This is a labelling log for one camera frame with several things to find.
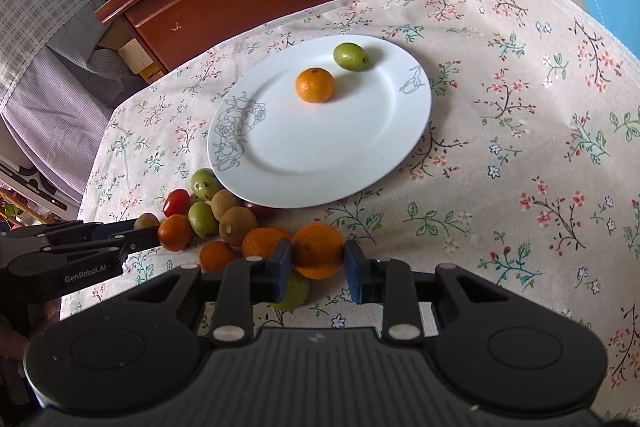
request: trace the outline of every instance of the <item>tablecloth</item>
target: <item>tablecloth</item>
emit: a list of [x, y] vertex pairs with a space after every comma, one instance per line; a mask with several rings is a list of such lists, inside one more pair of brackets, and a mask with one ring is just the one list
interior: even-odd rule
[[[331, 34], [375, 36], [416, 57], [430, 77], [417, 85], [432, 90], [430, 121], [384, 179], [274, 224], [294, 232], [320, 221], [370, 257], [422, 271], [454, 262], [571, 317], [607, 346], [595, 410], [638, 417], [639, 64], [568, 0], [341, 0], [223, 42], [115, 111], [82, 219], [161, 215], [167, 193], [209, 165], [210, 119], [242, 73]], [[132, 255], [123, 277], [68, 296], [63, 316], [192, 263], [198, 250]], [[427, 307], [423, 317], [435, 333]], [[380, 327], [381, 318], [380, 306], [353, 304], [342, 274], [314, 282], [295, 312], [255, 307], [257, 326]]]

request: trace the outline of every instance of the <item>white plate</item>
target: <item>white plate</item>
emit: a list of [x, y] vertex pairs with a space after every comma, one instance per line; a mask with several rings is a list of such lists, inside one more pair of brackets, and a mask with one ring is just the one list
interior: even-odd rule
[[[334, 48], [355, 42], [370, 65], [338, 67]], [[303, 102], [298, 74], [324, 68], [335, 78], [326, 103]], [[220, 182], [246, 201], [303, 208], [344, 198], [391, 172], [420, 139], [431, 88], [420, 64], [391, 42], [330, 36], [271, 55], [247, 71], [216, 111], [207, 138]]]

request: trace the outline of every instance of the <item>metal screw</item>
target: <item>metal screw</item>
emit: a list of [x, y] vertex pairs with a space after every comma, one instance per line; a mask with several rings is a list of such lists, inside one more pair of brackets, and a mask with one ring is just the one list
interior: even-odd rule
[[213, 338], [220, 342], [237, 342], [244, 338], [244, 330], [240, 326], [220, 326], [213, 330]]
[[412, 341], [417, 339], [420, 334], [420, 328], [413, 324], [394, 324], [388, 331], [389, 336], [396, 341]]

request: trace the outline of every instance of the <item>kiwi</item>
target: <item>kiwi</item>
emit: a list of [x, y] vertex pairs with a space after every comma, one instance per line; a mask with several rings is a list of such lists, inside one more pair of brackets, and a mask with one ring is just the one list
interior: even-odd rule
[[220, 219], [220, 237], [232, 247], [240, 247], [244, 236], [258, 226], [254, 213], [244, 206], [234, 206]]
[[213, 195], [209, 204], [211, 205], [211, 210], [213, 210], [214, 217], [220, 221], [228, 209], [234, 206], [242, 206], [242, 200], [226, 190], [226, 188], [223, 188]]
[[134, 230], [152, 229], [153, 227], [159, 227], [160, 220], [150, 212], [142, 214], [136, 222], [133, 224]]

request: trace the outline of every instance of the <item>cherry tomato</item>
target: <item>cherry tomato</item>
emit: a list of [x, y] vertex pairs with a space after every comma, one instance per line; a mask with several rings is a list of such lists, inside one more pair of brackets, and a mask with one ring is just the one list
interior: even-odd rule
[[176, 188], [166, 197], [162, 211], [166, 217], [174, 214], [189, 214], [191, 208], [191, 196], [184, 188]]
[[269, 208], [268, 206], [260, 206], [259, 204], [249, 203], [249, 201], [245, 201], [244, 206], [248, 208], [252, 213], [254, 213], [255, 219], [261, 221], [263, 219], [269, 219], [276, 215], [275, 208]]

